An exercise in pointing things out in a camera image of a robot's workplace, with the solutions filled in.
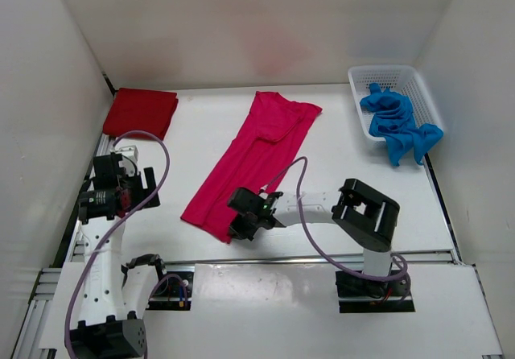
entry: plastic basket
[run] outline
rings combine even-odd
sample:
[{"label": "plastic basket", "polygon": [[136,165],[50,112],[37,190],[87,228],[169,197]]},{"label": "plastic basket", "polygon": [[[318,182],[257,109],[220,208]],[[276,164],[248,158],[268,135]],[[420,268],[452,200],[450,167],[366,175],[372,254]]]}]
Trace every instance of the plastic basket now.
[{"label": "plastic basket", "polygon": [[348,79],[351,83],[352,95],[354,96],[354,102],[360,117],[361,128],[363,128],[369,145],[386,145],[384,138],[377,138],[369,133],[373,112],[369,112],[360,106],[361,99],[370,94],[369,86],[371,83],[378,83],[381,86],[381,90],[389,87],[392,91],[408,96],[411,104],[413,104],[413,115],[417,126],[421,126],[424,123],[432,123],[443,130],[431,96],[427,92],[422,78],[413,67],[409,65],[363,65],[352,67],[348,70]]}]

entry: pink shirt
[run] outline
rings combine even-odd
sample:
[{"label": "pink shirt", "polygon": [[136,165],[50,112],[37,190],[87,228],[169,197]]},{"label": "pink shirt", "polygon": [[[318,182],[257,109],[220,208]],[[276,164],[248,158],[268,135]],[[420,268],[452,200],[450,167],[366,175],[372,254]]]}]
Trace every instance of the pink shirt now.
[{"label": "pink shirt", "polygon": [[[181,219],[230,243],[229,225],[237,215],[227,207],[231,194],[239,187],[258,192],[288,166],[321,111],[317,105],[288,101],[276,92],[256,92],[238,135]],[[268,191],[275,191],[281,180],[278,178]]]}]

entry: red cloth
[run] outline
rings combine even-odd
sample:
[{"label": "red cloth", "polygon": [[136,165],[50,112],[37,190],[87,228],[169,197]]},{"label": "red cloth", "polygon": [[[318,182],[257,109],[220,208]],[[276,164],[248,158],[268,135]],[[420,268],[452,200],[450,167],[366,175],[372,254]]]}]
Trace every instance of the red cloth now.
[{"label": "red cloth", "polygon": [[[317,105],[288,101],[276,92],[256,92],[238,135],[181,219],[230,243],[229,225],[236,213],[227,202],[233,191],[244,187],[257,192],[288,166],[321,111]],[[268,190],[274,191],[281,180]]]},{"label": "red cloth", "polygon": [[143,130],[163,140],[176,108],[177,93],[120,88],[105,118],[103,132],[120,136],[127,131]]}]

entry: blue towel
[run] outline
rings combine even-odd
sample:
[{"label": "blue towel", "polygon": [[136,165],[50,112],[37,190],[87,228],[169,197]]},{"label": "blue towel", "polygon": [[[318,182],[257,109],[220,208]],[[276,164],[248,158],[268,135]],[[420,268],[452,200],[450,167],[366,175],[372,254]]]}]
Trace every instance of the blue towel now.
[{"label": "blue towel", "polygon": [[389,160],[394,166],[399,165],[401,157],[412,147],[415,161],[422,164],[423,156],[443,136],[442,130],[434,124],[417,128],[410,98],[389,88],[381,92],[377,83],[370,85],[370,96],[363,97],[360,104],[375,112],[369,133],[386,139]]}]

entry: white table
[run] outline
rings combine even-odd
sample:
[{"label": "white table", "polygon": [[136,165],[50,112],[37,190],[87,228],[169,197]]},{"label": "white table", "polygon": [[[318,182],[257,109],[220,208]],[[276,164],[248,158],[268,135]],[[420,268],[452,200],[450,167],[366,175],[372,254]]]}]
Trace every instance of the white table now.
[{"label": "white table", "polygon": [[[146,253],[158,253],[168,262],[316,256],[299,225],[262,230],[254,241],[227,245],[179,219],[237,135],[257,90],[277,91],[289,100],[307,101],[323,108],[299,150],[299,155],[309,159],[305,192],[335,191],[345,179],[358,178],[401,205],[393,238],[395,250],[453,248],[425,168],[407,156],[400,167],[392,167],[385,150],[367,149],[350,86],[295,85],[178,92],[179,105],[165,137],[171,170],[159,193],[161,206],[143,210],[127,222],[122,246],[125,259]],[[123,140],[120,146],[129,144],[138,146],[138,166],[154,167],[159,179],[164,169],[160,146],[132,139]],[[292,167],[281,183],[281,191],[295,190],[300,168]],[[336,225],[311,225],[310,229],[330,254],[362,251]]]},{"label": "white table", "polygon": [[[56,359],[69,357],[65,305],[82,269],[82,263],[64,265],[42,328],[39,347],[57,349]],[[415,312],[409,313],[340,314],[334,272],[328,264],[196,265],[191,311],[145,312],[149,358],[481,359],[501,354],[471,266],[410,265]]]}]

